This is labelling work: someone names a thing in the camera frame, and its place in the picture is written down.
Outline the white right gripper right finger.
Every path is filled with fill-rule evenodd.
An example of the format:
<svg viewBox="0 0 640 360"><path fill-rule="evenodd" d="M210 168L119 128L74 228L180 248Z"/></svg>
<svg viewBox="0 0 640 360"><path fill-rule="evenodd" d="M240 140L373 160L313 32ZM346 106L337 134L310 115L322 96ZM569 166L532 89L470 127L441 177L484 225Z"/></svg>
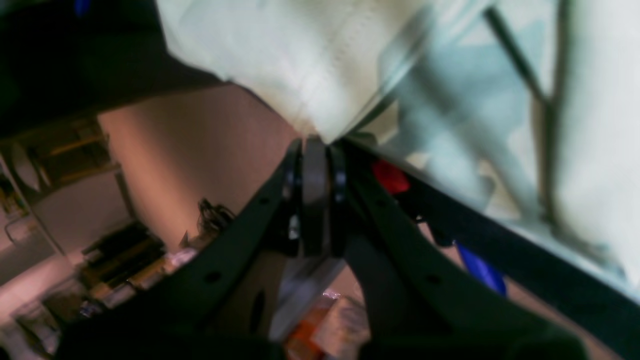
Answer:
<svg viewBox="0 0 640 360"><path fill-rule="evenodd" d="M434 248L365 157L327 148L331 248L365 300L359 360L585 360L579 337L515 305Z"/></svg>

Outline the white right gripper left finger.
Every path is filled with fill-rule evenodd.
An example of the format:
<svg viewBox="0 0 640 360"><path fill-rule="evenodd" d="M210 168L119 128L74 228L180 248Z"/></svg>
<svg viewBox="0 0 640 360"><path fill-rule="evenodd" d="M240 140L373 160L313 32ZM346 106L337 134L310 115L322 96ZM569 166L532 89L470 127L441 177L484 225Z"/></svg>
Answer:
<svg viewBox="0 0 640 360"><path fill-rule="evenodd" d="M275 172L187 264L71 325L57 360L285 360L269 338L288 258L322 253L327 147L295 139Z"/></svg>

